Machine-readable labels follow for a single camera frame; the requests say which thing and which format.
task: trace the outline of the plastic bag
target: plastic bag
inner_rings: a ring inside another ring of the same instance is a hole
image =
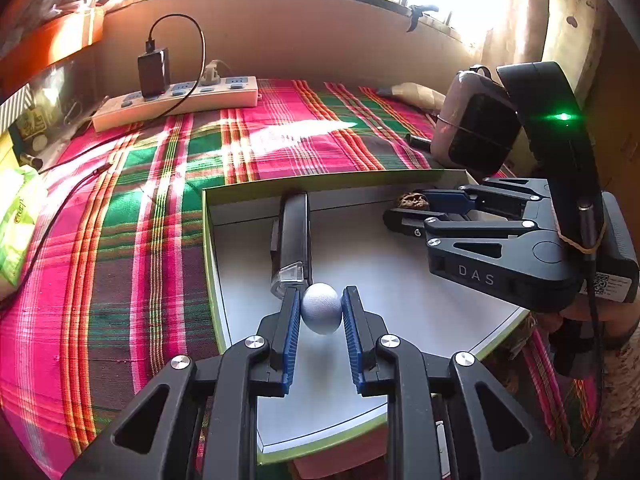
[[[36,220],[47,197],[31,166],[0,173],[0,300],[18,288]]]

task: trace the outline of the black cable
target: black cable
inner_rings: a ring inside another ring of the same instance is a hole
[[[148,50],[150,45],[154,44],[154,40],[152,38],[152,33],[153,33],[154,28],[156,27],[156,25],[158,23],[160,23],[162,20],[164,20],[165,18],[170,18],[172,16],[180,16],[181,18],[186,18],[187,20],[190,20],[190,22],[193,23],[196,26],[196,28],[198,29],[198,33],[200,34],[200,47],[201,47],[201,51],[200,51],[200,60],[201,60],[201,62],[200,62],[200,75],[196,79],[196,82],[191,87],[191,89],[175,105],[173,105],[168,110],[165,110],[164,112],[162,112],[160,115],[158,115],[158,117],[154,117],[153,119],[149,119],[149,120],[145,121],[145,123],[157,121],[158,119],[161,119],[162,117],[165,117],[169,113],[173,112],[178,106],[180,106],[183,102],[185,102],[191,96],[191,94],[193,94],[195,89],[198,87],[198,83],[200,82],[200,79],[202,79],[202,76],[204,74],[204,67],[205,67],[205,62],[206,62],[205,61],[206,44],[205,44],[205,41],[204,41],[204,33],[202,32],[202,29],[200,28],[200,25],[198,25],[198,22],[196,22],[196,20],[194,20],[191,16],[188,16],[186,14],[181,14],[180,12],[172,12],[171,14],[165,14],[164,16],[161,16],[160,18],[158,18],[154,22],[154,24],[151,25],[151,29],[149,29],[149,37],[148,37],[148,40],[147,40],[146,50]],[[112,137],[111,139],[104,140],[103,142],[99,142],[95,146],[87,148],[86,150],[84,150],[84,152],[78,153],[77,155],[74,155],[71,158],[68,158],[64,162],[59,162],[57,164],[54,164],[53,166],[49,166],[48,168],[45,168],[44,170],[39,171],[39,173],[40,174],[44,174],[44,173],[47,173],[47,171],[51,171],[51,170],[54,170],[55,168],[59,168],[60,166],[64,166],[66,163],[71,162],[72,160],[76,160],[76,159],[80,158],[81,156],[86,155],[87,153],[95,150],[96,148],[100,148],[101,146],[104,146],[105,144],[109,144],[110,142],[113,142],[114,140],[118,140],[121,137],[125,137],[129,133],[130,133],[129,131],[123,132],[119,136]]]
[[[591,417],[591,423],[589,429],[585,435],[582,443],[575,451],[573,457],[580,456],[584,451],[585,446],[590,441],[593,433],[598,427],[600,416],[602,414],[602,397],[604,396],[604,345],[602,341],[602,330],[600,328],[600,317],[598,316],[598,307],[596,306],[596,292],[594,287],[594,279],[596,275],[596,262],[588,261],[586,263],[587,268],[587,299],[589,302],[589,312],[591,314],[591,325],[593,327],[593,344],[595,349],[596,366],[598,370],[596,372],[596,409]]]
[[[101,165],[99,168],[96,168],[95,170],[93,170],[91,173],[85,175],[78,181],[78,183],[75,186],[72,187],[71,191],[69,191],[67,196],[65,196],[65,199],[62,201],[62,204],[60,204],[60,207],[57,209],[57,211],[51,218],[49,225],[47,225],[47,228],[44,229],[44,232],[40,237],[40,243],[38,243],[38,247],[33,253],[33,258],[29,263],[29,267],[27,268],[27,271],[24,273],[24,276],[22,277],[22,281],[20,282],[20,285],[18,285],[15,292],[12,292],[10,295],[4,298],[4,300],[0,301],[0,314],[2,312],[7,311],[8,307],[13,303],[13,300],[18,296],[18,294],[20,294],[21,290],[24,288],[25,284],[27,283],[27,280],[31,276],[31,272],[33,271],[33,267],[38,261],[38,256],[40,255],[40,251],[44,247],[44,242],[47,240],[47,237],[49,237],[49,233],[53,228],[53,226],[55,225],[56,220],[60,216],[60,213],[65,208],[66,203],[69,202],[69,200],[74,195],[74,193],[79,189],[79,187],[85,184],[90,178],[100,175],[101,173],[108,170],[110,167],[111,167],[111,163],[106,162],[105,164]]]

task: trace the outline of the white inner surface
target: white inner surface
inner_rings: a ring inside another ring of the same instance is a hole
[[[382,213],[389,206],[313,211],[314,281],[331,285],[339,295],[356,285],[364,309],[383,316],[389,332],[423,352],[450,357],[482,348],[519,307],[430,274],[424,240],[386,229]],[[214,228],[220,316],[232,343],[254,334],[264,316],[280,309],[280,300],[269,292],[272,224],[273,219],[258,219]],[[356,393],[343,325],[321,336],[301,323],[289,395],[258,400],[263,452],[340,433],[384,413],[385,401]]]

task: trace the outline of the hand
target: hand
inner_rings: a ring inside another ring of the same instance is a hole
[[[596,298],[598,316],[604,322],[605,336],[617,337],[628,333],[640,318],[640,292],[633,303]],[[591,321],[589,303],[585,294],[578,294],[574,302],[566,309],[554,314],[535,314],[538,324],[549,333],[555,332],[562,325],[563,319]]]

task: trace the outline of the qr code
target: qr code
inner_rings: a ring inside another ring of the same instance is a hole
[[[609,285],[609,275],[597,272],[596,277],[593,280],[593,288],[596,296],[604,296],[607,292],[607,285]]]

